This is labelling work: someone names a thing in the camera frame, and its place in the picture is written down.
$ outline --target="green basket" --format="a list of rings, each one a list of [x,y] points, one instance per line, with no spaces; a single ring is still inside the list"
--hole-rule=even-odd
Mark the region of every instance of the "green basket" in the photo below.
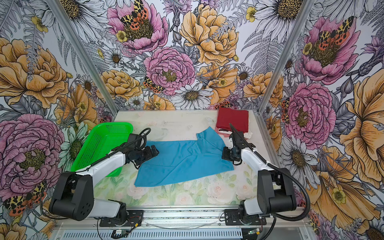
[[[71,171],[74,172],[91,165],[107,155],[111,149],[127,142],[132,131],[132,124],[128,122],[105,122],[96,125],[84,142]],[[116,177],[120,173],[121,167],[115,169],[107,177]]]

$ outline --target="table surface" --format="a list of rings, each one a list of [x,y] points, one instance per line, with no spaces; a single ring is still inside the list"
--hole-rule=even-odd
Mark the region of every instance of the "table surface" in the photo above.
[[[133,133],[150,127],[149,141],[197,140],[196,133],[209,126],[215,129],[217,110],[194,111],[120,111],[115,122],[130,122]],[[259,127],[249,111],[249,131],[258,152],[268,158]],[[225,144],[228,138],[220,135]],[[125,202],[127,206],[237,205],[240,200],[256,197],[257,173],[247,164],[235,170],[196,180],[158,187],[135,187],[137,170],[126,164],[117,177],[105,177],[94,188],[94,197]]]

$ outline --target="blue cloth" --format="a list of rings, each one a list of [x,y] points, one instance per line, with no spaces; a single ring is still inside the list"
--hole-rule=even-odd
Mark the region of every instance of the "blue cloth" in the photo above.
[[[225,144],[211,127],[196,135],[191,141],[148,141],[160,154],[141,165],[135,186],[156,187],[233,170],[232,162],[221,159]]]

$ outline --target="red folded cloth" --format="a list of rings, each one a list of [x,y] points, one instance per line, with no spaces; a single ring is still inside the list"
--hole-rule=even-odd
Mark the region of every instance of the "red folded cloth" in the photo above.
[[[219,108],[216,128],[232,131],[229,126],[230,123],[237,131],[248,132],[248,111]]]

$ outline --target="pink peony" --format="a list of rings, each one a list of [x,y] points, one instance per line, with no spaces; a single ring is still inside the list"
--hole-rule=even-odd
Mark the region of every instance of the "pink peony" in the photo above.
[[[147,77],[154,84],[165,88],[164,93],[175,95],[175,90],[191,85],[195,80],[195,68],[188,55],[174,48],[158,48],[144,60]]]
[[[349,37],[341,45],[331,42],[329,46],[321,51],[319,49],[319,33],[321,31],[332,32],[339,28],[342,24],[336,23],[336,19],[332,22],[329,19],[319,18],[313,28],[306,36],[303,54],[299,60],[298,67],[304,76],[309,76],[313,81],[321,81],[325,85],[334,83],[341,78],[343,74],[352,67],[358,54],[353,54],[356,49],[360,31],[354,32],[356,29],[356,18],[354,18],[351,28],[349,29]]]
[[[110,33],[117,36],[117,42],[124,46],[123,54],[126,56],[135,56],[146,51],[153,51],[159,46],[164,46],[168,40],[168,22],[166,17],[161,18],[153,4],[148,5],[143,0],[144,8],[148,9],[148,19],[140,25],[138,30],[126,28],[121,22],[121,18],[126,15],[132,15],[134,5],[129,7],[123,5],[122,8],[108,8],[107,17],[109,20]]]
[[[61,172],[60,145],[64,134],[52,121],[24,114],[0,123],[0,197],[26,195]],[[47,187],[56,184],[58,177]]]
[[[300,83],[290,97],[287,136],[299,138],[310,150],[321,147],[335,127],[336,113],[331,106],[332,96],[327,88],[320,83]]]

